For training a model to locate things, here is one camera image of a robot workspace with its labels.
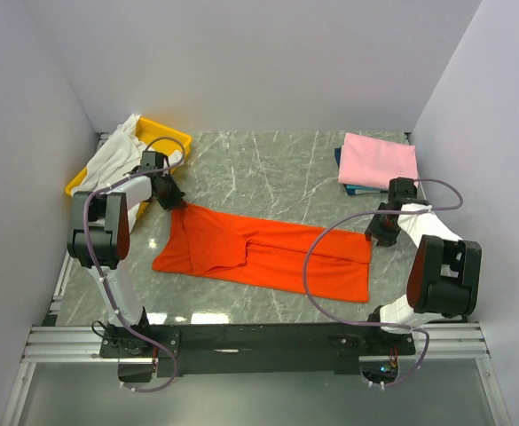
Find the orange t shirt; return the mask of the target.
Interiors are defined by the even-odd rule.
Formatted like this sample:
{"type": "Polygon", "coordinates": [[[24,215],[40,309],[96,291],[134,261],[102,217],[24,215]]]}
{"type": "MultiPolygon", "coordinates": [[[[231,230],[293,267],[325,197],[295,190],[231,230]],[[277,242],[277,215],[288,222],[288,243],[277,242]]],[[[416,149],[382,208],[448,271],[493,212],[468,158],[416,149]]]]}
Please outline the orange t shirt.
{"type": "Polygon", "coordinates": [[[170,214],[169,241],[156,272],[364,304],[371,244],[361,233],[244,217],[195,204],[170,214]]]}

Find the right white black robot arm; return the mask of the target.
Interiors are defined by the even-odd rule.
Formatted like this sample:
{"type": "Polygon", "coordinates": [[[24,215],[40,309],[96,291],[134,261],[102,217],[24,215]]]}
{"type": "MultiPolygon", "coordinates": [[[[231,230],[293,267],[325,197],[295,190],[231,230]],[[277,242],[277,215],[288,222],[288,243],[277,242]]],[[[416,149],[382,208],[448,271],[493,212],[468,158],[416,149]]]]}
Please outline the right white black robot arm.
{"type": "Polygon", "coordinates": [[[395,343],[408,342],[417,327],[442,318],[464,318],[474,311],[482,248],[440,220],[419,196],[414,179],[391,179],[388,200],[378,210],[365,231],[368,241],[392,247],[398,235],[406,233],[417,248],[405,294],[368,317],[379,323],[365,331],[366,347],[383,354],[395,343]]]}

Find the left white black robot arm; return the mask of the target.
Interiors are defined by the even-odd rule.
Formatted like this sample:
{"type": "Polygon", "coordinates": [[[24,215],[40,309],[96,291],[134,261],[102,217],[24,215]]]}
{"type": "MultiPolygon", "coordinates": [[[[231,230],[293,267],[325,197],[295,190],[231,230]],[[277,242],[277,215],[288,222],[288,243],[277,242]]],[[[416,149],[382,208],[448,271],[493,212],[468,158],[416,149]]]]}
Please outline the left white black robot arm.
{"type": "Polygon", "coordinates": [[[129,210],[153,199],[165,210],[181,208],[185,193],[171,171],[184,159],[183,153],[146,151],[140,164],[116,182],[72,197],[68,254],[98,283],[108,314],[103,339],[134,357],[165,347],[151,334],[145,307],[124,264],[130,252],[129,210]]]}

